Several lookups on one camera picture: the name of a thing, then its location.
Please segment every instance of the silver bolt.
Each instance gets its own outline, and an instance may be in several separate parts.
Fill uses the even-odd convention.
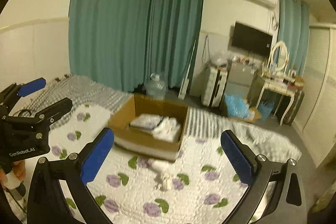
[[[258,156],[257,156],[257,159],[258,159],[259,161],[266,161],[266,160],[267,160],[266,156],[264,156],[264,155],[258,155]]]
[[[45,157],[39,158],[39,164],[45,163]]]
[[[289,159],[289,163],[290,163],[291,165],[295,166],[295,165],[296,165],[296,160]]]
[[[71,160],[75,160],[76,158],[77,158],[77,154],[76,153],[71,153],[69,155],[69,159],[71,159]]]

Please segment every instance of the black tv screen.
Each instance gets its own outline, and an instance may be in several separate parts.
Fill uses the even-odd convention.
[[[232,46],[268,57],[273,36],[236,22]]]

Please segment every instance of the human hand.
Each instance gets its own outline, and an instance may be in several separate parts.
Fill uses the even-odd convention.
[[[23,181],[24,178],[26,177],[26,162],[24,160],[20,160],[20,161],[15,161],[12,164],[13,164],[14,175],[16,175],[16,177],[20,181]],[[6,177],[5,173],[3,172],[3,170],[0,169],[0,182],[1,182],[1,186],[2,186],[3,189],[6,188],[3,185],[3,183],[5,181],[7,181],[7,177]]]

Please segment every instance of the blue trash bin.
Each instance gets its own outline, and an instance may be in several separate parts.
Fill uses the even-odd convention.
[[[274,107],[274,102],[259,103],[258,111],[261,114],[261,120],[263,122],[267,120],[268,116],[271,114],[273,107]]]

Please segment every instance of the green curtain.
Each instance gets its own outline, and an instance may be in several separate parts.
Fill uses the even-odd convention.
[[[71,0],[71,73],[123,91],[143,83],[149,4],[150,0]]]
[[[278,41],[284,41],[289,52],[288,69],[297,68],[302,75],[308,50],[309,6],[300,0],[280,0]]]
[[[146,73],[163,73],[170,87],[180,86],[201,25],[203,0],[151,0]]]

